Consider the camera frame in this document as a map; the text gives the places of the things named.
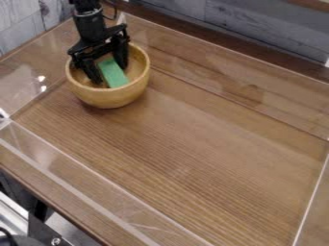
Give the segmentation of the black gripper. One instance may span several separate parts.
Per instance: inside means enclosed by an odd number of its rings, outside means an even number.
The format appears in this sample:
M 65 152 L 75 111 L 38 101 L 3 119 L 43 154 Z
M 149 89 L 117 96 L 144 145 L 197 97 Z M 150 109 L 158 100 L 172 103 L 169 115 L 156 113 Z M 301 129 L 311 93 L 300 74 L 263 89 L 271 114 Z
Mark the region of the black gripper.
M 126 69 L 129 65 L 127 25 L 107 26 L 106 20 L 115 20 L 115 16 L 103 15 L 101 0 L 69 0 L 69 2 L 74 6 L 74 21 L 81 35 L 81 40 L 70 48 L 69 55 L 91 82 L 101 85 L 103 79 L 95 60 L 113 53 L 119 67 Z

